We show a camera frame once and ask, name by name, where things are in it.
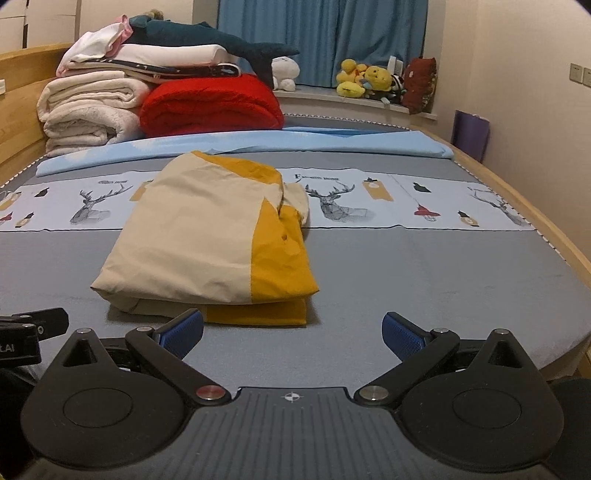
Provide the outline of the white plush toy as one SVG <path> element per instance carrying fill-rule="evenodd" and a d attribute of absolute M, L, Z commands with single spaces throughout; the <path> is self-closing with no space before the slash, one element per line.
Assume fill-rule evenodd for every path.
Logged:
<path fill-rule="evenodd" d="M 271 61 L 271 73 L 273 73 L 274 90 L 294 92 L 296 79 L 300 75 L 301 69 L 293 58 L 281 56 Z"/>

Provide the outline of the white folded pillow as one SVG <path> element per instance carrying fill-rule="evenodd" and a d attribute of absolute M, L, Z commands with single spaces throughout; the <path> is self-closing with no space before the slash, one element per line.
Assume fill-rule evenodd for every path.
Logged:
<path fill-rule="evenodd" d="M 238 57 L 216 44 L 160 47 L 125 43 L 112 59 L 157 67 L 188 68 L 235 63 Z"/>

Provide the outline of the red folded blanket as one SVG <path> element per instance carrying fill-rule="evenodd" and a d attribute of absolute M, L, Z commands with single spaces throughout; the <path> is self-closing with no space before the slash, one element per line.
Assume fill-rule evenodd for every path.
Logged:
<path fill-rule="evenodd" d="M 273 90 L 252 74 L 189 78 L 156 87 L 139 111 L 148 137 L 283 129 Z"/>

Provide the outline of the grey printed bed sheet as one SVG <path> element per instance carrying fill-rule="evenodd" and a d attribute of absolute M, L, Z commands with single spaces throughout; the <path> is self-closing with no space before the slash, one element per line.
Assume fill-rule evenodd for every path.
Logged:
<path fill-rule="evenodd" d="M 356 153 L 230 154 L 276 167 L 468 179 L 449 160 Z M 590 290 L 539 233 L 311 230 L 305 245 L 320 286 L 308 325 L 206 325 L 184 361 L 228 390 L 346 386 L 353 392 L 399 363 L 382 340 L 389 311 L 425 330 L 483 339 L 509 329 L 547 378 L 570 375 L 590 341 Z M 118 231 L 1 233 L 1 314 L 63 307 L 70 330 L 120 337 L 160 318 L 111 309 L 89 288 Z"/>

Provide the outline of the yellow plush toys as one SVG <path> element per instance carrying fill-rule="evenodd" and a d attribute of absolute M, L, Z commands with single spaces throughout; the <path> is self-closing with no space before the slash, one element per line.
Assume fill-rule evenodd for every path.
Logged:
<path fill-rule="evenodd" d="M 381 101 L 386 105 L 401 104 L 406 89 L 404 80 L 381 66 L 368 66 L 353 59 L 342 61 L 335 76 L 335 90 L 342 98 Z"/>

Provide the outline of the beige and yellow jacket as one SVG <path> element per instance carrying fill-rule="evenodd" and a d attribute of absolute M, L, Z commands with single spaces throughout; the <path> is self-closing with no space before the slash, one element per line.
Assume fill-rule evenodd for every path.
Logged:
<path fill-rule="evenodd" d="M 171 160 L 133 208 L 91 285 L 120 311 L 300 327 L 318 292 L 304 187 L 269 165 L 201 152 Z"/>

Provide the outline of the dark red cushion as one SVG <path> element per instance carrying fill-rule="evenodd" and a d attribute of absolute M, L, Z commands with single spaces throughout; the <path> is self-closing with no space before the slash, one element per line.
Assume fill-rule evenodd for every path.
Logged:
<path fill-rule="evenodd" d="M 426 111 L 432 104 L 437 86 L 437 60 L 415 58 L 407 66 L 404 75 L 405 94 L 402 105 L 411 115 Z"/>

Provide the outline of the light blue blanket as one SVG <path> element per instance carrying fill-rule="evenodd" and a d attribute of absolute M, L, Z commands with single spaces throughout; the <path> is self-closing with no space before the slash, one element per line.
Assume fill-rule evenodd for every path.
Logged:
<path fill-rule="evenodd" d="M 36 168 L 38 178 L 92 167 L 191 151 L 208 155 L 264 152 L 352 152 L 451 159 L 452 149 L 420 131 L 378 132 L 341 128 L 290 127 L 154 137 L 92 147 L 48 158 Z"/>

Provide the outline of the wooden bed frame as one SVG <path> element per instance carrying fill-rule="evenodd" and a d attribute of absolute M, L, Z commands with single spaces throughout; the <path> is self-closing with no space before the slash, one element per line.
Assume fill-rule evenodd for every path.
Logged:
<path fill-rule="evenodd" d="M 51 80 L 66 44 L 25 48 L 1 55 L 1 79 L 8 104 L 1 107 L 1 181 L 4 186 L 36 165 L 44 137 L 33 118 L 36 96 Z M 475 159 L 452 149 L 454 162 L 491 187 L 530 221 L 542 238 L 563 258 L 585 284 L 590 284 L 590 260 L 544 213 L 513 186 Z"/>

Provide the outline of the pink and white clothes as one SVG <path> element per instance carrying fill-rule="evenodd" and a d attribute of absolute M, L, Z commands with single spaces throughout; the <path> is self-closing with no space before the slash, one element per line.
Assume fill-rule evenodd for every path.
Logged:
<path fill-rule="evenodd" d="M 120 16 L 114 23 L 97 31 L 84 33 L 64 53 L 55 75 L 63 77 L 73 64 L 114 56 L 132 33 L 133 30 L 126 15 Z"/>

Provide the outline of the blue curtain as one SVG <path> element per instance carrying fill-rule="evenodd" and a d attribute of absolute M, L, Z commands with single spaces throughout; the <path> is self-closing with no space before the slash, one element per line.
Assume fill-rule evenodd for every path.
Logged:
<path fill-rule="evenodd" d="M 301 84 L 332 87 L 343 60 L 384 67 L 391 57 L 420 57 L 428 9 L 425 0 L 229 0 L 219 3 L 217 25 L 297 48 Z"/>

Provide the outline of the dark teal shark plush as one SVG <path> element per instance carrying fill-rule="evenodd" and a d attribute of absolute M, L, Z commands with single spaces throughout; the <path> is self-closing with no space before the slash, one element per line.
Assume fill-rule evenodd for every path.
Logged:
<path fill-rule="evenodd" d="M 206 22 L 180 24 L 169 20 L 158 20 L 148 15 L 137 15 L 129 19 L 132 35 L 128 42 L 159 47 L 188 47 L 219 45 L 232 56 L 245 59 L 259 80 L 273 88 L 274 58 L 294 56 L 300 53 L 296 47 L 283 43 L 253 43 L 231 35 Z"/>

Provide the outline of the cream fleece blanket stack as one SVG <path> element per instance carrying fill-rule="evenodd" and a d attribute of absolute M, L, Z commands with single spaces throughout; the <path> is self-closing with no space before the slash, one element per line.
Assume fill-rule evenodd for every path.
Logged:
<path fill-rule="evenodd" d="M 142 136 L 139 110 L 151 87 L 122 71 L 56 78 L 37 101 L 47 158 Z"/>

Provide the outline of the wall switch plate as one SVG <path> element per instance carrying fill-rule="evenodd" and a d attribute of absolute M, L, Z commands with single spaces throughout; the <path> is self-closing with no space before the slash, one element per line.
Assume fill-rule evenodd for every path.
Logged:
<path fill-rule="evenodd" d="M 571 63 L 569 68 L 569 80 L 577 84 L 582 84 L 583 79 L 584 68 L 581 65 Z"/>

